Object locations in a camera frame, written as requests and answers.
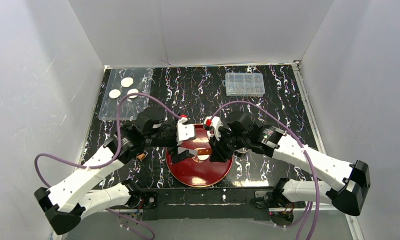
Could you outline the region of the metal ring cutter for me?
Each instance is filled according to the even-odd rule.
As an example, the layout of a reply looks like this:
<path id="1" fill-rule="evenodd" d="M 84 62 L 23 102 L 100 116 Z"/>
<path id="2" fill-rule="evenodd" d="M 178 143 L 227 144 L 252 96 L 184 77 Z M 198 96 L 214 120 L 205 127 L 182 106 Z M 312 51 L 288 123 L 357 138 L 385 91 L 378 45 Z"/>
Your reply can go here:
<path id="1" fill-rule="evenodd" d="M 247 149 L 247 148 L 241 148 L 241 149 L 236 150 L 236 151 L 234 152 L 234 155 L 235 155 L 236 157 L 243 158 L 248 152 L 249 152 L 249 149 Z"/>

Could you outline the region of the wooden rolling pin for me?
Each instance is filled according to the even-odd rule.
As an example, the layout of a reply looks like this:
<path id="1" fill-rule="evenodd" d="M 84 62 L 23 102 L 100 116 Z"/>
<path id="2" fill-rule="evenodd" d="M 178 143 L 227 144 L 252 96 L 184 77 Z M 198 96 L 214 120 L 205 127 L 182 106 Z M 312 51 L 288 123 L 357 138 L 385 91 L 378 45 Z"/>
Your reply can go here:
<path id="1" fill-rule="evenodd" d="M 141 153 L 136 157 L 136 159 L 138 161 L 143 161 L 145 159 L 145 157 L 146 157 L 146 154 L 145 153 Z"/>

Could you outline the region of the scraper knife orange handle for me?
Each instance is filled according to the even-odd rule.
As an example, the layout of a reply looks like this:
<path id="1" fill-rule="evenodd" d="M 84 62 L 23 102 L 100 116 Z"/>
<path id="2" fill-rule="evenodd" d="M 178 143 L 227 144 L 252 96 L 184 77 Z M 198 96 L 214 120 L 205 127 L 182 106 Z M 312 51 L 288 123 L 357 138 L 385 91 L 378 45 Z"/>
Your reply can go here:
<path id="1" fill-rule="evenodd" d="M 183 152 L 188 152 L 190 155 L 193 156 L 206 156 L 212 154 L 212 149 L 211 148 L 189 149 L 189 148 L 179 147 L 178 153 L 181 154 Z"/>

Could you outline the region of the cut round dough wrapper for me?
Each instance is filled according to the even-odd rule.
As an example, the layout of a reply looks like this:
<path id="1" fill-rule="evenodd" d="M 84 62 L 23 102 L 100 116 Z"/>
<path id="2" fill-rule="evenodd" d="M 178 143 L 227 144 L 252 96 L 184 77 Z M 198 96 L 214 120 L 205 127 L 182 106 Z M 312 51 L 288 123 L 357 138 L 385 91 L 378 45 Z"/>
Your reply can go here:
<path id="1" fill-rule="evenodd" d="M 200 162 L 206 161 L 210 155 L 198 155 L 197 158 Z"/>

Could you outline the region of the round red tray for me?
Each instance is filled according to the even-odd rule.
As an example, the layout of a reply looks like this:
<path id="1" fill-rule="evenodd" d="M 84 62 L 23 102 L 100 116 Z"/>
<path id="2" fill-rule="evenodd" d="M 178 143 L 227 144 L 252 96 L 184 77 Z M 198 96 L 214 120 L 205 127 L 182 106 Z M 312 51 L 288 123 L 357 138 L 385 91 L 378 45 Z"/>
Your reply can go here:
<path id="1" fill-rule="evenodd" d="M 206 130 L 201 124 L 196 124 L 196 139 L 185 141 L 182 146 L 188 149 L 209 148 Z M 166 152 L 166 163 L 169 172 L 179 182 L 190 187 L 209 187 L 220 182 L 232 167 L 231 158 L 227 162 L 199 161 L 198 158 L 187 158 L 179 163 L 172 163 L 171 156 Z"/>

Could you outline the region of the clear plastic tray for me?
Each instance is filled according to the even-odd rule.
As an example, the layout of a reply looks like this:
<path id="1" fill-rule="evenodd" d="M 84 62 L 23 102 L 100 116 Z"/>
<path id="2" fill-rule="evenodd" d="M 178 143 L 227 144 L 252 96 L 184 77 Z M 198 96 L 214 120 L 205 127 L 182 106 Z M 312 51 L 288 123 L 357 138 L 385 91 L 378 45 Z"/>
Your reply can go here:
<path id="1" fill-rule="evenodd" d="M 133 78 L 131 87 L 122 87 L 121 80 L 126 77 Z M 104 97 L 98 113 L 101 121 L 114 121 L 117 117 L 117 108 L 121 106 L 119 119 L 121 121 L 135 120 L 138 114 L 148 107 L 149 98 L 138 96 L 134 99 L 121 100 L 127 95 L 130 89 L 138 89 L 139 93 L 150 94 L 153 77 L 153 68 L 117 68 L 111 69 L 104 91 Z M 117 99 L 110 99 L 108 94 L 113 89 L 119 89 L 121 95 Z"/>

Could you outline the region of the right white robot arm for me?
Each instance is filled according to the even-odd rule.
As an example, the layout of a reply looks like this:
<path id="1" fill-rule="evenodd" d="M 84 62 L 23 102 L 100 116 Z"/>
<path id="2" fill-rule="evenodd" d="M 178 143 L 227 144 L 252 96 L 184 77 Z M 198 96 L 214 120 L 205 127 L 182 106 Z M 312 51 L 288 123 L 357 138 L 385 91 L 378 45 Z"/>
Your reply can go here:
<path id="1" fill-rule="evenodd" d="M 212 161 L 225 162 L 235 151 L 247 148 L 292 164 L 316 176 L 318 182 L 282 178 L 272 191 L 272 200 L 279 204 L 319 200 L 347 215 L 361 214 L 371 187 L 367 163 L 361 160 L 350 163 L 299 145 L 286 130 L 258 124 L 241 111 L 230 113 L 226 120 L 223 124 L 219 117 L 208 116 L 203 122 L 212 148 Z"/>

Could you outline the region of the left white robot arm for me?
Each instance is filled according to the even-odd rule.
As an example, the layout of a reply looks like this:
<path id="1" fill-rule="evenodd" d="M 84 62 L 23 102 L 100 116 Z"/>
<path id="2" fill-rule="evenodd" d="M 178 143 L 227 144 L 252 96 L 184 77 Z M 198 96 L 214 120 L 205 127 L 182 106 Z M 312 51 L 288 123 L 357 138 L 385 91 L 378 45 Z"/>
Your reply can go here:
<path id="1" fill-rule="evenodd" d="M 57 235 L 74 229 L 85 217 L 114 206 L 139 204 L 142 198 L 135 182 L 125 180 L 103 190 L 93 188 L 112 172 L 144 153 L 146 147 L 170 148 L 171 156 L 184 160 L 193 157 L 181 145 L 195 139 L 195 125 L 185 116 L 165 120 L 164 109 L 148 107 L 136 120 L 117 124 L 97 152 L 70 176 L 53 186 L 34 192 L 45 217 Z"/>

